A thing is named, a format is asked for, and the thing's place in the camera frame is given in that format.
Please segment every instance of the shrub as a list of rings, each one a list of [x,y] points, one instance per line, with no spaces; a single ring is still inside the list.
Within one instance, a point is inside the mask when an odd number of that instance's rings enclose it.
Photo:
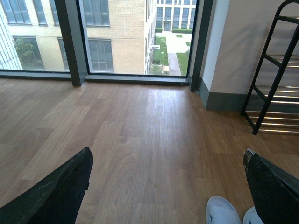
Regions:
[[[156,32],[156,33],[162,33],[162,28],[156,28],[156,29],[155,29],[155,32]]]
[[[172,32],[175,34],[191,34],[191,29],[172,29]]]

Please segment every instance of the beige brick wall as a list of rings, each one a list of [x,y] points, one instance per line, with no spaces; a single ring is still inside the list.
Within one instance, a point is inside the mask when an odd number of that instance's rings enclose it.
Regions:
[[[32,26],[9,26],[12,36],[35,36],[45,70],[64,71],[63,60],[57,41],[61,37],[49,0],[42,0],[47,26],[39,26],[32,0],[25,0]],[[145,24],[145,0],[108,0],[110,27],[87,27],[88,38],[110,39],[114,73],[144,74],[145,37],[156,14]]]

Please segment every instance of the white slipper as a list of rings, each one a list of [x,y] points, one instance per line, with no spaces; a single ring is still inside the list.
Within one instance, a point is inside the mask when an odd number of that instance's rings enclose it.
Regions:
[[[228,200],[220,196],[213,196],[206,205],[206,223],[241,224],[241,221],[237,211]]]
[[[264,224],[258,216],[255,207],[249,209],[243,218],[243,224]]]

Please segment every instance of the grass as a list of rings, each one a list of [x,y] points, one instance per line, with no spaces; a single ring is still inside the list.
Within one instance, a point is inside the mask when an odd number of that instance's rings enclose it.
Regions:
[[[166,37],[156,36],[155,45],[160,45],[160,50],[154,50],[154,57],[160,57],[160,64],[168,66]]]
[[[178,57],[178,64],[179,68],[181,70],[181,75],[186,76],[187,75],[187,68],[188,68],[188,55],[186,53],[177,53]]]

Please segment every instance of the building window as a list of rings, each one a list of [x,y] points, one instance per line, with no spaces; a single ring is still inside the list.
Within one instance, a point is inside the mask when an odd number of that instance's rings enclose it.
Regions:
[[[179,14],[180,14],[181,9],[180,8],[174,8],[173,11],[173,19],[179,20]]]
[[[89,40],[92,71],[113,72],[112,48],[110,40]]]
[[[34,7],[36,8],[36,15],[37,15],[38,23],[41,25],[47,24],[41,0],[33,0],[33,4],[34,4]]]
[[[66,52],[64,49],[64,41],[62,38],[58,38],[58,42],[59,42],[59,47],[60,47],[60,51],[61,51],[61,56],[62,56],[62,60],[64,62],[64,70],[65,71],[69,71],[69,64],[67,63],[67,57],[66,57]]]
[[[188,22],[182,21],[181,29],[187,29]]]
[[[194,20],[194,17],[195,17],[195,8],[192,8],[191,9],[191,20]]]
[[[187,19],[188,20],[189,17],[189,9],[188,8],[183,8],[183,17],[182,19]]]
[[[58,15],[57,15],[57,10],[56,10],[56,5],[55,5],[54,0],[50,0],[50,5],[51,5],[51,9],[52,9],[54,24],[59,25],[59,20],[58,20]]]
[[[107,0],[83,0],[86,25],[109,26]]]
[[[163,17],[163,8],[161,7],[157,7],[157,18],[161,18]]]
[[[14,37],[14,47],[23,70],[44,70],[42,57],[34,37]]]
[[[31,23],[24,0],[1,0],[8,23]]]
[[[172,23],[172,28],[173,29],[178,29],[179,21],[173,21]]]
[[[165,8],[165,18],[171,19],[171,8]]]
[[[193,21],[190,21],[189,29],[193,29],[193,25],[194,25],[194,22],[193,22]]]
[[[162,28],[162,20],[156,21],[156,28]]]

